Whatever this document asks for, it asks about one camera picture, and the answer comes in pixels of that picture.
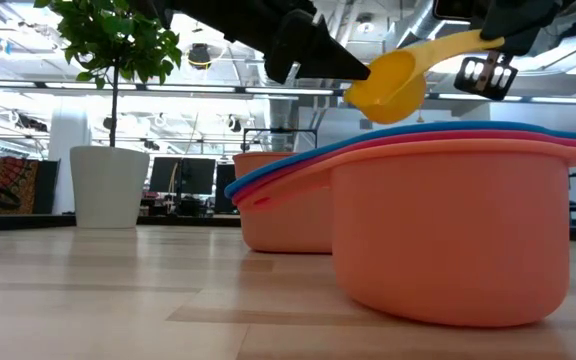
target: floor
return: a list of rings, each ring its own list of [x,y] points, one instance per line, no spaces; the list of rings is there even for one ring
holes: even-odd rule
[[[547,321],[505,330],[378,314],[331,258],[250,252],[239,229],[0,233],[0,360],[576,359],[572,285]]]

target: computer monitor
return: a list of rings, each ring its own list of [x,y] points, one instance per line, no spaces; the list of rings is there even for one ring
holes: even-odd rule
[[[236,180],[235,165],[217,165],[217,190],[215,194],[215,214],[232,214],[237,210],[232,201],[226,197],[226,186]]]
[[[173,174],[173,171],[175,171],[175,166],[180,167],[181,163],[182,158],[156,157],[152,165],[152,174],[150,175],[150,191],[176,192],[178,172]]]
[[[181,193],[211,195],[215,164],[212,159],[185,158],[181,166]]]

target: potted plant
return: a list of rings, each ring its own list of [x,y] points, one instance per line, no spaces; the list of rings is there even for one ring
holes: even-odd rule
[[[148,164],[146,153],[115,147],[119,77],[146,83],[166,77],[181,65],[179,36],[132,10],[126,0],[35,0],[62,16],[58,30],[69,43],[68,63],[86,71],[77,81],[94,81],[98,89],[112,87],[110,147],[71,149],[70,163],[77,225],[86,228],[126,228],[136,224]]]

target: yellow measuring spoon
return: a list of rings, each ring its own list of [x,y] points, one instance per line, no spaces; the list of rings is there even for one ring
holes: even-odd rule
[[[371,121],[391,124],[403,120],[424,102],[424,72],[433,65],[455,55],[504,44],[503,38],[481,40],[480,32],[461,32],[382,55],[368,66],[370,77],[353,82],[344,97]]]

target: white planter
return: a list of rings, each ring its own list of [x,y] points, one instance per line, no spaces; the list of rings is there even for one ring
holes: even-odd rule
[[[101,146],[70,150],[77,226],[92,229],[131,228],[139,204],[150,156]]]

